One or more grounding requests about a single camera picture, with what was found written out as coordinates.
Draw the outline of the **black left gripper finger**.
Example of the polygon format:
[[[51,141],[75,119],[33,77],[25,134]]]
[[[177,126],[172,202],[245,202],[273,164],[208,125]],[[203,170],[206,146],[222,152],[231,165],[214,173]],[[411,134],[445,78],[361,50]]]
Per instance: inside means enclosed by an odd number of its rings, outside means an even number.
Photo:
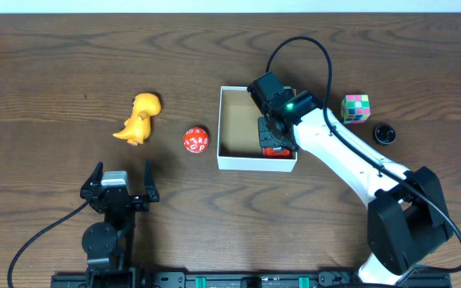
[[[90,187],[100,186],[101,181],[102,181],[102,176],[103,176],[103,163],[98,162],[98,164],[94,168],[93,173],[89,177],[89,185],[90,185]]]
[[[145,162],[143,186],[146,192],[156,191],[156,185],[154,183],[154,177],[151,171],[150,160],[146,160]]]

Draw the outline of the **white cardboard box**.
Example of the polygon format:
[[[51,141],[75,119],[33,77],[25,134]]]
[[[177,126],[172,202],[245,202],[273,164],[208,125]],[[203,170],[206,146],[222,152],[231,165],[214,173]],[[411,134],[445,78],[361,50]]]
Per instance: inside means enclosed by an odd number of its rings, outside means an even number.
[[[216,144],[220,170],[291,172],[294,169],[298,161],[295,152],[289,158],[263,155],[259,145],[259,118],[262,116],[245,86],[220,89]]]

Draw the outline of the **multicoloured puzzle cube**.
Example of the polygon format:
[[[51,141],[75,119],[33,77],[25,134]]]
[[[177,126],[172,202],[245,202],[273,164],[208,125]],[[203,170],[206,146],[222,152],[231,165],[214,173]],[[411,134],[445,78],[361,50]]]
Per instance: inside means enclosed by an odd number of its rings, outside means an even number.
[[[343,124],[364,123],[371,115],[367,94],[348,94],[340,104]]]

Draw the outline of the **red toy robot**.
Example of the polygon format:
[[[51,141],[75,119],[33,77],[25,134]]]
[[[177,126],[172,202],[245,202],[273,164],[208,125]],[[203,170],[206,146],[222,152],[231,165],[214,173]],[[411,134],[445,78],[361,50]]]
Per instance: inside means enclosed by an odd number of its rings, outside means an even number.
[[[291,158],[291,151],[282,147],[263,147],[265,158]]]

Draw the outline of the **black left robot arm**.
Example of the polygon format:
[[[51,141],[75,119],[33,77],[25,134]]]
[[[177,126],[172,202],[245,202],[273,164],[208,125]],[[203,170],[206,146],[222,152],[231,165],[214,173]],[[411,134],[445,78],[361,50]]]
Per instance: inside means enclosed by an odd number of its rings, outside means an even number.
[[[125,170],[105,172],[101,162],[82,185],[80,197],[104,216],[102,222],[87,228],[82,236],[89,270],[104,273],[129,266],[135,214],[147,212],[152,202],[159,201],[150,162],[145,164],[143,188],[143,194],[131,195],[128,173]]]

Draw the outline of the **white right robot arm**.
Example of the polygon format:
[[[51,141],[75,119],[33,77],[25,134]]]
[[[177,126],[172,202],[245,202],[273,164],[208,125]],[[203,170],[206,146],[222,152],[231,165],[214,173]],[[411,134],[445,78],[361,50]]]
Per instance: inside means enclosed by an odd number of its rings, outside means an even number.
[[[371,255],[356,271],[191,274],[189,287],[448,287],[448,271],[421,261],[455,235],[439,178],[411,171],[351,133],[313,94],[266,73],[220,90],[217,162],[222,170],[290,172],[298,151],[336,173],[367,208]]]

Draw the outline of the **orange toy dinosaur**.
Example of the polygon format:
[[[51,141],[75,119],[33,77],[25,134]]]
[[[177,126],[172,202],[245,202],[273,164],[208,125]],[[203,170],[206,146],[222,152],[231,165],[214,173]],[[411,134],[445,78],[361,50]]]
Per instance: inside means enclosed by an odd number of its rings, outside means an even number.
[[[126,140],[132,146],[143,144],[151,133],[151,118],[158,115],[161,109],[161,102],[157,95],[152,93],[136,95],[131,116],[124,122],[124,128],[113,133],[113,136]]]

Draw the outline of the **red ball with white letters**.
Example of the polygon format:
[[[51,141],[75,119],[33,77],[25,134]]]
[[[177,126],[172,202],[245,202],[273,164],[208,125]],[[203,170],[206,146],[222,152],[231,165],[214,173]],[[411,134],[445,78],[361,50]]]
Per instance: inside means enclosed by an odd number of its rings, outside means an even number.
[[[186,131],[183,145],[194,154],[202,153],[210,144],[209,134],[202,127],[193,127]]]

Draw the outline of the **small black round cap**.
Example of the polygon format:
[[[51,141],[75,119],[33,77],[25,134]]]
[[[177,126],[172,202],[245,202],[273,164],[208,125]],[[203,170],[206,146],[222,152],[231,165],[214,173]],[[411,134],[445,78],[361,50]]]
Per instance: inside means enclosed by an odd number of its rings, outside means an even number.
[[[380,146],[389,146],[396,139],[395,130],[387,125],[382,124],[375,127],[374,130],[374,140]]]

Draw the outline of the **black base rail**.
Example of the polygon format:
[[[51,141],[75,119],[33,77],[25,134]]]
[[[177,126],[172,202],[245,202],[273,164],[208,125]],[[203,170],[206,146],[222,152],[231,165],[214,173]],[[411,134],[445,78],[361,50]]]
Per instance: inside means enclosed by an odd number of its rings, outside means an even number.
[[[315,274],[193,274],[181,271],[152,273],[128,269],[97,273],[58,273],[51,288],[337,288],[378,287],[359,281],[348,271],[321,271]]]

